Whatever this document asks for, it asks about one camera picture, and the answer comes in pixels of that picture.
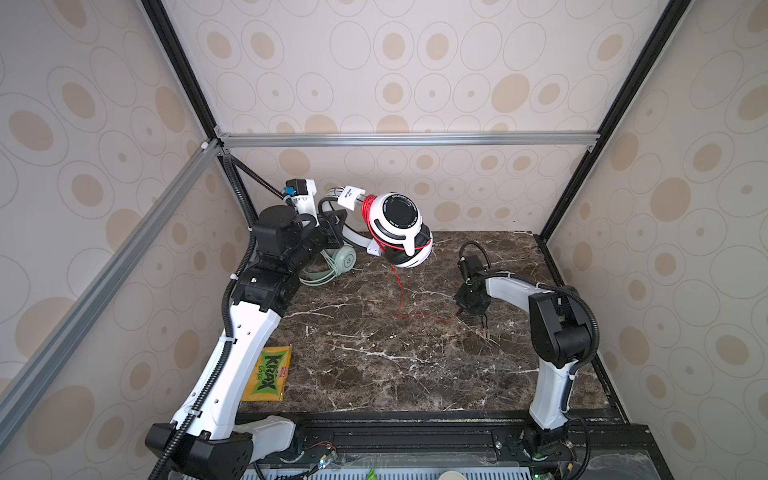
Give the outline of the mint green headphones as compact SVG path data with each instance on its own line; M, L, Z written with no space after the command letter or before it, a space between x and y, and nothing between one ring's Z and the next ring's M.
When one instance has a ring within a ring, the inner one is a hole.
M321 256L326 262L327 269L319 272L304 271L299 275L299 280L303 285L309 287L326 285L350 272L357 261L356 251L348 245L339 249L323 250Z

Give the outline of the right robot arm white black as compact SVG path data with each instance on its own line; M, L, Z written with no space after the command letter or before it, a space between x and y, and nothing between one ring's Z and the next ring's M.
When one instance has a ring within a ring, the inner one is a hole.
M461 313L486 320L494 300L511 304L529 317L529 332L539 357L538 379L529 415L540 432L560 430L568 422L571 388L577 372L592 362L599 346L594 313L571 287L556 287L491 268L476 255L459 256L462 283L454 296Z

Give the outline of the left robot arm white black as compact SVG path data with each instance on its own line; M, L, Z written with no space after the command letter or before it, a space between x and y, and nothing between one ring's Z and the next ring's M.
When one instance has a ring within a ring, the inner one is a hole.
M196 385L169 423L145 439L158 460L152 479L176 471L195 479L239 479L256 459L255 439L238 432L241 396L267 343L298 291L301 270L322 251L343 246L343 210L265 209L251 225L241 265L221 304L224 329Z

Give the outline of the white black red headphones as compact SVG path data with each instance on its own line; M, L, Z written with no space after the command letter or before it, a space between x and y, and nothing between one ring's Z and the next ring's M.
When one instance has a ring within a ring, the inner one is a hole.
M330 213L334 206L349 211L360 208L368 235L344 226L346 243L385 258L396 268L414 268L424 263L433 249L433 235L424 223L413 200L400 193L369 195L365 190L346 186L334 188L318 202L320 213Z

